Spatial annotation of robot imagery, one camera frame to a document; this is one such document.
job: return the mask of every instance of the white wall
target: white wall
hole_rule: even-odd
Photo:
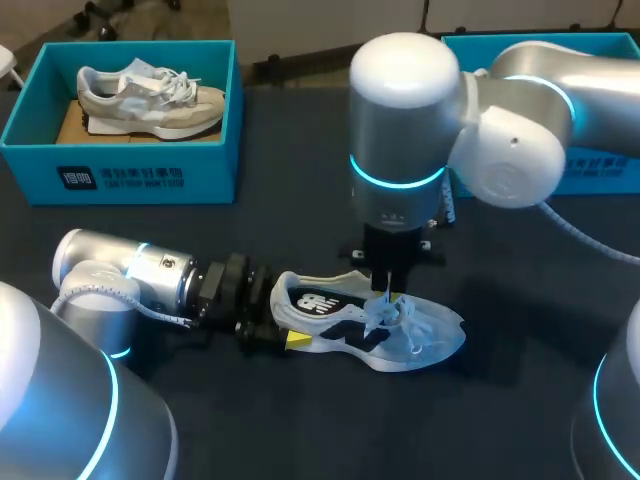
[[[417,31],[423,0],[228,0],[231,29],[244,64]],[[431,0],[427,29],[566,29],[606,26],[617,0]],[[624,0],[617,25],[640,28],[640,0]]]
[[[240,62],[290,57],[420,28],[423,0],[228,0]]]
[[[564,29],[573,23],[598,28],[609,23],[617,3],[618,0],[431,0],[427,29]]]

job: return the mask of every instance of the white shoelace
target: white shoelace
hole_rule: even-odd
[[[406,296],[401,295],[395,302],[389,301],[389,292],[364,303],[366,314],[365,337],[376,328],[391,329],[400,327],[407,336],[409,348],[414,355],[422,348],[433,345],[433,329],[415,317],[416,306]]]
[[[170,102],[178,103],[193,103],[195,102],[196,93],[200,78],[188,78],[187,72],[178,73],[170,68],[158,68],[156,73],[164,75],[160,81],[163,83],[163,87],[157,92],[151,92],[151,96],[161,95],[163,93],[169,93],[171,96],[162,105],[166,105]]]

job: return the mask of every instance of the shoe sole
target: shoe sole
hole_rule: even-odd
[[[304,347],[297,347],[292,350],[296,350],[298,352],[306,352],[306,353],[329,353],[329,352],[343,352],[353,355],[364,363],[369,365],[373,370],[377,372],[387,372],[387,373],[398,373],[398,372],[408,372],[410,370],[418,370],[420,368],[425,368],[432,363],[428,363],[425,365],[420,365],[417,363],[401,363],[401,362],[392,362],[390,360],[385,360],[383,358],[373,357],[367,352],[364,352],[358,348],[352,347],[351,345],[347,345],[343,342],[338,342],[336,340],[327,340],[322,337],[313,337],[311,340],[311,345],[305,345]]]
[[[162,140],[182,140],[193,137],[213,127],[222,117],[189,128],[163,128],[135,120],[116,120],[89,116],[87,131],[94,135],[129,135],[130,133],[149,133]]]

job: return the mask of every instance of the shoe box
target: shoe box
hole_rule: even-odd
[[[640,49],[628,33],[535,33],[513,35],[452,35],[442,37],[458,58],[460,68],[475,72],[490,68],[510,46],[524,41],[544,41],[605,57],[640,59]],[[579,109],[577,127],[579,127]],[[459,196],[471,196],[455,181]],[[640,161],[586,148],[570,148],[564,177],[554,195],[624,194],[640,192]]]
[[[219,128],[171,142],[88,134],[76,95],[78,70],[116,72],[135,58],[224,90]],[[233,41],[49,43],[9,117],[0,151],[31,205],[232,203],[242,112]]]

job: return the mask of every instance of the sneaker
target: sneaker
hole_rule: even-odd
[[[465,340],[457,313],[409,295],[390,302],[358,271],[333,278],[285,272],[271,291],[271,312],[279,326],[312,336],[296,350],[350,353],[381,372],[441,362]]]
[[[203,87],[185,72],[154,68],[136,59],[119,72],[78,71],[78,100],[89,133],[150,133],[164,140],[197,135],[224,114],[224,92]]]

